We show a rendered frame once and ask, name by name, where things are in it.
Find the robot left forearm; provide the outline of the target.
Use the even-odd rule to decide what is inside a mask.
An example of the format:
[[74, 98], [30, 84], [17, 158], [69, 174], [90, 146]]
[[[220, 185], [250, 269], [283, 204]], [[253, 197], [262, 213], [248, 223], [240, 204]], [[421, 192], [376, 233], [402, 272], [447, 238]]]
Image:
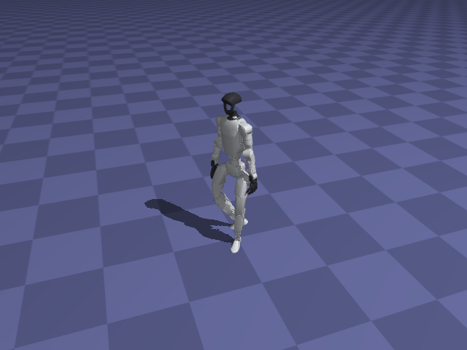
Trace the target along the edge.
[[258, 175], [256, 174], [255, 156], [252, 150], [250, 151], [250, 159], [246, 159], [246, 163], [247, 163], [247, 173], [253, 177], [253, 180], [256, 179]]

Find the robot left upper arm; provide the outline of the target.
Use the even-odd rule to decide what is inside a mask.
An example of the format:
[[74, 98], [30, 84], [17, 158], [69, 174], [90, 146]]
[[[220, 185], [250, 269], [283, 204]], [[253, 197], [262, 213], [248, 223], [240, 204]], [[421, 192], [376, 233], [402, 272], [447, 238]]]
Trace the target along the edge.
[[239, 123], [239, 132], [243, 137], [245, 150], [243, 150], [243, 158], [250, 159], [250, 151], [252, 150], [252, 126], [246, 122]]

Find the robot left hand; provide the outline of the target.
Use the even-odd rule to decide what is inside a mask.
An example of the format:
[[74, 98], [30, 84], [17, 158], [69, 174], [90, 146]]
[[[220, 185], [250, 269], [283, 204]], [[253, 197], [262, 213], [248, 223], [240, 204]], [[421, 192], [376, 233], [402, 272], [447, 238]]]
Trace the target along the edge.
[[255, 190], [258, 188], [258, 183], [256, 182], [257, 181], [257, 178], [253, 180], [253, 177], [251, 175], [249, 175], [249, 181], [250, 181], [250, 187], [249, 189], [246, 191], [246, 193], [248, 193], [248, 195], [252, 194], [255, 192]]

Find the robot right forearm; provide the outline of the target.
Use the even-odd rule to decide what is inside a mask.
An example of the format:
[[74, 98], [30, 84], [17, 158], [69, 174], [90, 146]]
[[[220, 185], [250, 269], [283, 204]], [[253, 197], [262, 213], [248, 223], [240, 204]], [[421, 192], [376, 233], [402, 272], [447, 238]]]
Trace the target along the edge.
[[212, 154], [212, 160], [215, 161], [215, 165], [219, 163], [219, 158], [220, 158], [220, 153], [221, 153], [221, 150], [222, 150], [223, 147], [219, 147], [216, 145], [214, 145], [214, 151], [213, 151], [213, 154]]

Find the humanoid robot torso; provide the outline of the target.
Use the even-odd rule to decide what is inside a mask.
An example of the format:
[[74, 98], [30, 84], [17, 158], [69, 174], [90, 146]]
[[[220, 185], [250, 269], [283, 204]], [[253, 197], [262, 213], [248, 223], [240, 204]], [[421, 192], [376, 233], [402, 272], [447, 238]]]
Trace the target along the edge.
[[244, 118], [233, 117], [236, 120], [228, 120], [225, 115], [220, 120], [220, 132], [225, 154], [230, 160], [226, 163], [226, 171], [232, 177], [238, 178], [240, 171], [245, 170], [245, 164], [241, 161], [241, 155], [245, 150], [243, 137], [239, 132], [239, 123], [245, 122]]

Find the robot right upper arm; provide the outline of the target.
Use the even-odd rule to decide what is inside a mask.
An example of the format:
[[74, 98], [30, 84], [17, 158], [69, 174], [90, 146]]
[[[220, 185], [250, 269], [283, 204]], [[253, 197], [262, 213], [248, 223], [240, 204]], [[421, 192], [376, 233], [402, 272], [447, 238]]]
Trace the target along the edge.
[[221, 136], [221, 132], [220, 132], [220, 120], [221, 120], [221, 118], [223, 116], [225, 116], [225, 115], [222, 115], [222, 116], [219, 116], [219, 117], [216, 118], [218, 137], [215, 138], [215, 143], [219, 147], [223, 146], [222, 136]]

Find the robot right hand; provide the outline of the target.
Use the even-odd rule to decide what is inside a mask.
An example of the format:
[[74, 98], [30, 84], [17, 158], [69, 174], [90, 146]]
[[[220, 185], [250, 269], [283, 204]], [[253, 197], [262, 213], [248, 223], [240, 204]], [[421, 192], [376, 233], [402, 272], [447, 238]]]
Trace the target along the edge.
[[213, 178], [214, 173], [215, 173], [215, 170], [216, 170], [218, 164], [215, 165], [215, 161], [212, 160], [212, 161], [211, 161], [211, 166], [212, 166], [212, 169], [211, 169], [211, 172], [210, 172], [210, 177]]

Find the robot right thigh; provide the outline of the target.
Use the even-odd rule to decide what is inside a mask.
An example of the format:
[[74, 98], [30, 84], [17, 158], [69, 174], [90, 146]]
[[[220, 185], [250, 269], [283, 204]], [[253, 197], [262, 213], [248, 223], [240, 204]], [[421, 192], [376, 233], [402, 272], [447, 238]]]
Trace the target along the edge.
[[214, 196], [215, 202], [219, 205], [222, 205], [226, 202], [226, 195], [221, 193], [221, 190], [223, 189], [226, 181], [226, 175], [229, 174], [226, 171], [226, 163], [223, 163], [216, 168], [212, 178], [212, 194]]

